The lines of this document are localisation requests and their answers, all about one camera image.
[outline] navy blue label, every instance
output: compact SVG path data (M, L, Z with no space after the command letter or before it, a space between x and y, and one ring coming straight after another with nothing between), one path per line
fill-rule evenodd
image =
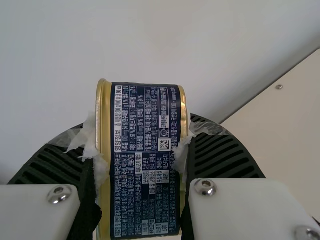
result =
M110 106L111 238L177 235L180 178L171 149L181 135L178 86L113 83Z

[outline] small hole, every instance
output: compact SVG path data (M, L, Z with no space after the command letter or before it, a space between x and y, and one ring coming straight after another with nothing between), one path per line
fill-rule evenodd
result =
M63 187L57 187L55 190L54 190L54 193L55 194L60 194L64 191L64 188Z
M211 187L211 182L209 182L207 180L203 180L202 181L202 186L204 186L205 188L209 188L209 187Z

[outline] beige surface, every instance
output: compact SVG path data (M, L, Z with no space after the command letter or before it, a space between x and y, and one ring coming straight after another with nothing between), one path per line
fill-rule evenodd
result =
M222 125L320 219L320 49Z

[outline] screw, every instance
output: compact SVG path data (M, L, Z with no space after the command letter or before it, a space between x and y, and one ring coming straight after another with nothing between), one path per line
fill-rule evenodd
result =
M277 85L277 86L275 87L275 89L277 89L277 90L281 90L281 89L283 89L283 88L284 88L283 85Z
M67 185L54 187L47 196L47 201L51 204L58 204L66 201L72 194L72 189Z
M210 179L199 179L194 184L194 188L198 194L204 196L212 196L217 192L217 185Z
M298 226L294 233L296 240L320 240L320 232L312 227Z

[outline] metal can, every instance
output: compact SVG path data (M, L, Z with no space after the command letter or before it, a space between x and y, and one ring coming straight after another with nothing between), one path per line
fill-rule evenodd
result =
M177 235L184 206L172 149L188 134L181 86L111 83L96 92L96 147L110 167L99 240Z

